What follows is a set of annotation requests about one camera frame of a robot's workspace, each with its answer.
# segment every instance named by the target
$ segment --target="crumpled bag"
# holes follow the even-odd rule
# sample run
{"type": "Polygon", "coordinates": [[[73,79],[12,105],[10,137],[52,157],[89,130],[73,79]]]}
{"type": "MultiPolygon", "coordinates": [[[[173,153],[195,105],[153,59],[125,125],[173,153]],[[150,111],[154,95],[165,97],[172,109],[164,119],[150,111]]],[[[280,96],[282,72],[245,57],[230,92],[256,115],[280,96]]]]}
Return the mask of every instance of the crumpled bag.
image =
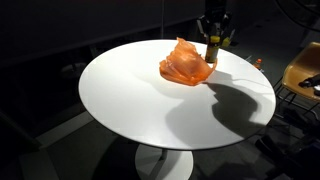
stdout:
{"type": "Polygon", "coordinates": [[[195,86],[215,70],[197,53],[196,47],[182,38],[169,56],[160,62],[160,75],[168,81],[195,86]]]}

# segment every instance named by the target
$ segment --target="table top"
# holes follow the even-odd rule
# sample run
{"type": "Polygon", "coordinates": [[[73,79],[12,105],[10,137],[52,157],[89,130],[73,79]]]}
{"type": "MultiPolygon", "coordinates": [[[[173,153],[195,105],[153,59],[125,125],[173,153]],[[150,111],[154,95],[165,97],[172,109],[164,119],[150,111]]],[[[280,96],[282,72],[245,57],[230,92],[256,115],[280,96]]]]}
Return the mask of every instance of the table top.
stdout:
{"type": "MultiPolygon", "coordinates": [[[[206,45],[193,43],[204,55],[206,45]]],[[[159,62],[176,40],[119,46],[95,58],[79,81],[88,112],[128,139],[167,149],[200,150],[240,142],[263,128],[275,110],[267,78],[242,58],[219,50],[205,83],[167,81],[159,62]]]]}

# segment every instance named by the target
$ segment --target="chair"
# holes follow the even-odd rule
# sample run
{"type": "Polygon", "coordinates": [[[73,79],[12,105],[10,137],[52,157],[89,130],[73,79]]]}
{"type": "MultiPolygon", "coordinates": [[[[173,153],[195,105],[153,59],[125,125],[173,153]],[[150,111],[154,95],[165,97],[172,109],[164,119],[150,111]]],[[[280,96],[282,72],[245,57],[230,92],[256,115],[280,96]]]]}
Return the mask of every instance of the chair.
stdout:
{"type": "Polygon", "coordinates": [[[286,101],[289,105],[293,104],[304,109],[304,115],[308,112],[312,112],[318,120],[318,115],[313,109],[320,103],[320,96],[314,94],[313,87],[302,88],[298,85],[305,79],[317,74],[320,74],[320,43],[312,42],[293,59],[284,71],[283,77],[274,85],[276,97],[280,99],[277,106],[279,108],[278,111],[280,111],[281,103],[286,101]],[[285,96],[281,96],[280,93],[284,89],[286,89],[288,93],[285,96]],[[308,108],[301,105],[301,103],[294,102],[296,95],[312,100],[315,102],[315,105],[308,108]]]}

